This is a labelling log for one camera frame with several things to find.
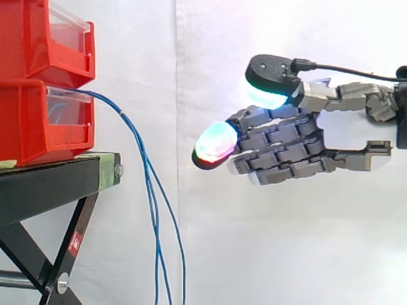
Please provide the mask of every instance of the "metal bolt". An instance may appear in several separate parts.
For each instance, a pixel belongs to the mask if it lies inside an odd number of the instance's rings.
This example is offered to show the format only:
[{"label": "metal bolt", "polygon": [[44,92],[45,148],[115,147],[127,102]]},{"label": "metal bolt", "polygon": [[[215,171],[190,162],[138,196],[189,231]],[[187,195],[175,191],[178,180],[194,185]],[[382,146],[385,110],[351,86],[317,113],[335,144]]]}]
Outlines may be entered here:
[{"label": "metal bolt", "polygon": [[69,275],[67,273],[62,273],[57,280],[57,292],[59,294],[64,294],[69,288]]},{"label": "metal bolt", "polygon": [[114,167],[114,174],[116,175],[116,177],[122,177],[125,174],[124,166],[121,164],[117,164]]}]

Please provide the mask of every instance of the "black metal stand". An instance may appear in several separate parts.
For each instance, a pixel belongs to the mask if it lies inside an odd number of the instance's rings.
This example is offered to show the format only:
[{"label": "black metal stand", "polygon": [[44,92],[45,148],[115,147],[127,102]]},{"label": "black metal stand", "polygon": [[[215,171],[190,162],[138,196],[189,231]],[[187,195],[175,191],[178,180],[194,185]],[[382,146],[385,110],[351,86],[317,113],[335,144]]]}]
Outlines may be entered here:
[{"label": "black metal stand", "polygon": [[[0,287],[38,290],[42,294],[40,305],[81,305],[69,288],[72,267],[101,186],[106,188],[120,183],[121,174],[118,154],[103,154],[102,157],[92,154],[36,168],[1,170],[0,248],[21,273],[0,271]],[[20,222],[77,199],[78,204],[52,264]]]}]

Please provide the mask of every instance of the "led light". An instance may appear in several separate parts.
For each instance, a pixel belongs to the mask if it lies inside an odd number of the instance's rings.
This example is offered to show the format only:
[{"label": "led light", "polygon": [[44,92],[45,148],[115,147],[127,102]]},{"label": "led light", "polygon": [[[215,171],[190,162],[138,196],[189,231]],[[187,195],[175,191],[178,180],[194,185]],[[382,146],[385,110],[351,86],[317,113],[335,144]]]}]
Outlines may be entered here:
[{"label": "led light", "polygon": [[283,106],[287,102],[288,97],[285,95],[266,92],[253,87],[249,83],[247,83],[247,85],[248,96],[251,100],[252,105],[274,110]]},{"label": "led light", "polygon": [[203,161],[214,163],[231,154],[236,143],[236,130],[227,122],[216,122],[195,143],[195,154]]}]

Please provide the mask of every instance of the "gray plastic link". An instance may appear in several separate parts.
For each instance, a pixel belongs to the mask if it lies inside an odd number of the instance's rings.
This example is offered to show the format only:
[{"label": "gray plastic link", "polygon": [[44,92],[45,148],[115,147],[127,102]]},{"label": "gray plastic link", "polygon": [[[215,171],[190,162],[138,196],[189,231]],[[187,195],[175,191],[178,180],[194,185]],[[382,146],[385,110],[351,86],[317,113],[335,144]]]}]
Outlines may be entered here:
[{"label": "gray plastic link", "polygon": [[244,119],[246,125],[250,127],[260,126],[272,120],[270,113],[266,109],[256,106],[249,106],[247,108],[247,114],[244,116]]},{"label": "gray plastic link", "polygon": [[366,109],[375,121],[388,121],[396,116],[398,106],[389,87],[349,83],[337,88],[323,83],[303,82],[304,96],[299,108],[309,111],[358,111]]},{"label": "gray plastic link", "polygon": [[258,150],[272,144],[289,143],[318,130],[313,115],[287,119],[276,125],[253,128],[241,136],[234,154]]},{"label": "gray plastic link", "polygon": [[341,168],[369,171],[374,156],[391,156],[390,141],[368,141],[368,145],[362,151],[336,151],[333,159],[342,161],[339,165]]},{"label": "gray plastic link", "polygon": [[269,169],[256,170],[253,174],[261,185],[275,184],[287,179],[311,177],[317,173],[330,173],[337,168],[355,171],[371,170],[373,156],[390,156],[390,141],[368,141],[362,151],[330,151],[323,156],[314,156],[306,160],[283,163]]},{"label": "gray plastic link", "polygon": [[321,134],[303,137],[288,144],[267,146],[259,151],[241,154],[233,161],[237,172],[250,173],[255,170],[268,169],[287,162],[297,162],[324,151]]},{"label": "gray plastic link", "polygon": [[273,119],[289,119],[301,114],[301,109],[292,105],[283,105],[277,109],[270,110]]},{"label": "gray plastic link", "polygon": [[307,150],[303,143],[287,146],[281,152],[277,153],[281,162],[297,161],[308,157]]},{"label": "gray plastic link", "polygon": [[273,119],[289,119],[297,117],[300,114],[310,113],[309,109],[299,109],[292,105],[283,105],[275,110],[268,110],[252,105],[230,116],[228,121],[234,122],[242,134],[245,134],[250,128],[267,124]]},{"label": "gray plastic link", "polygon": [[293,178],[307,178],[327,172],[322,159],[322,157],[311,158],[268,170],[258,170],[255,174],[261,185],[281,183]]}]

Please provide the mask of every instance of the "robotic hand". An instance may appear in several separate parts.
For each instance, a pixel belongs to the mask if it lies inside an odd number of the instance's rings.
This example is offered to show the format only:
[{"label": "robotic hand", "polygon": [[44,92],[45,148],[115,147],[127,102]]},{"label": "robotic hand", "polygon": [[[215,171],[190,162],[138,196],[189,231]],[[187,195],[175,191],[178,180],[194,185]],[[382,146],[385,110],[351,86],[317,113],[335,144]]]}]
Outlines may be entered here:
[{"label": "robotic hand", "polygon": [[[322,82],[307,83],[300,71],[330,69],[393,81],[384,85],[349,83],[330,88]],[[309,60],[258,55],[252,58],[246,80],[264,107],[250,106],[225,122],[210,126],[195,144],[192,160],[205,170],[218,167],[230,156],[230,165],[239,174],[249,174],[256,184],[275,184],[291,178],[305,178],[337,168],[370,171],[375,157],[391,155],[390,141],[368,141],[361,151],[327,149],[323,130],[317,126],[325,111],[366,110],[373,122],[397,120],[397,147],[407,149],[407,67],[397,78],[385,78],[349,69],[317,65]]]}]

